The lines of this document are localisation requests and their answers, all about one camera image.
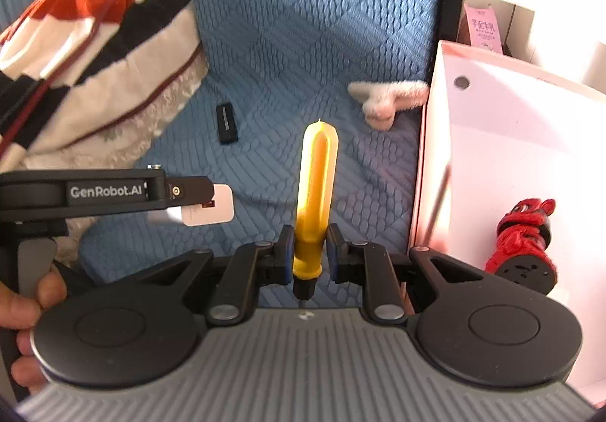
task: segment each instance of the white tag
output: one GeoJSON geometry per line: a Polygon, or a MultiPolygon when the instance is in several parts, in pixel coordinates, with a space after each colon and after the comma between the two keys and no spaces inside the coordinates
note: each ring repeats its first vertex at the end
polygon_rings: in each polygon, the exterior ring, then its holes
{"type": "Polygon", "coordinates": [[[226,184],[215,184],[211,204],[171,207],[165,210],[147,212],[147,220],[155,224],[185,224],[186,226],[207,226],[233,219],[233,193],[226,184]]]}
{"type": "Polygon", "coordinates": [[[207,226],[233,219],[233,193],[226,184],[214,185],[214,198],[208,204],[181,207],[181,220],[186,226],[207,226]]]}

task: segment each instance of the human hand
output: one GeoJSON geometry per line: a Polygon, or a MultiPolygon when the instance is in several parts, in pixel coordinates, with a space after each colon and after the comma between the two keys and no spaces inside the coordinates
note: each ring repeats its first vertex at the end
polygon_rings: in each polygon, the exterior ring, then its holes
{"type": "Polygon", "coordinates": [[[19,330],[17,347],[23,356],[13,363],[11,374],[17,383],[28,388],[31,393],[41,390],[47,382],[31,349],[31,329],[44,309],[64,301],[66,296],[66,284],[55,269],[38,282],[36,300],[15,294],[0,283],[0,327],[19,330]]]}

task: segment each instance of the blue quilted blanket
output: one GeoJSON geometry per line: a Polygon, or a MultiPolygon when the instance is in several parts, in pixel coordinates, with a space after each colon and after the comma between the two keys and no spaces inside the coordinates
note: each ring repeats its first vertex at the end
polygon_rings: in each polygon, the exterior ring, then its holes
{"type": "MultiPolygon", "coordinates": [[[[331,221],[347,239],[406,250],[420,113],[402,112],[389,132],[373,131],[346,87],[426,79],[439,0],[194,1],[210,72],[139,166],[229,184],[236,216],[205,227],[151,225],[139,214],[101,218],[81,241],[86,271],[111,281],[191,248],[223,255],[277,239],[295,219],[304,129],[319,118],[339,135],[331,221]],[[225,101],[239,135],[228,146],[218,142],[215,119],[225,101]]],[[[310,305],[358,300],[356,286],[329,284],[324,273],[310,305]]],[[[296,301],[288,288],[272,287],[262,290],[261,304],[296,301]]]]}

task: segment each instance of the red robot toy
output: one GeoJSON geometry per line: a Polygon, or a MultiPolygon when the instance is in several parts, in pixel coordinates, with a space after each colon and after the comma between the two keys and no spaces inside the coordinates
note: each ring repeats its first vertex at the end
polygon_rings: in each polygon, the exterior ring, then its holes
{"type": "Polygon", "coordinates": [[[549,293],[558,282],[556,267],[545,253],[551,242],[549,216],[555,208],[553,199],[527,198],[505,214],[497,227],[496,250],[485,270],[549,293]]]}

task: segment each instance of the silver screw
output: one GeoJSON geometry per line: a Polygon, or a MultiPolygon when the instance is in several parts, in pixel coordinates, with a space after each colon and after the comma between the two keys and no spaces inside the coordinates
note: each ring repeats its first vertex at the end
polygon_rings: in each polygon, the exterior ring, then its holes
{"type": "Polygon", "coordinates": [[[219,321],[237,318],[240,310],[232,304],[218,304],[210,309],[210,315],[219,321]]]}
{"type": "Polygon", "coordinates": [[[394,321],[404,316],[404,309],[396,304],[381,304],[375,307],[375,316],[386,321],[394,321]]]}

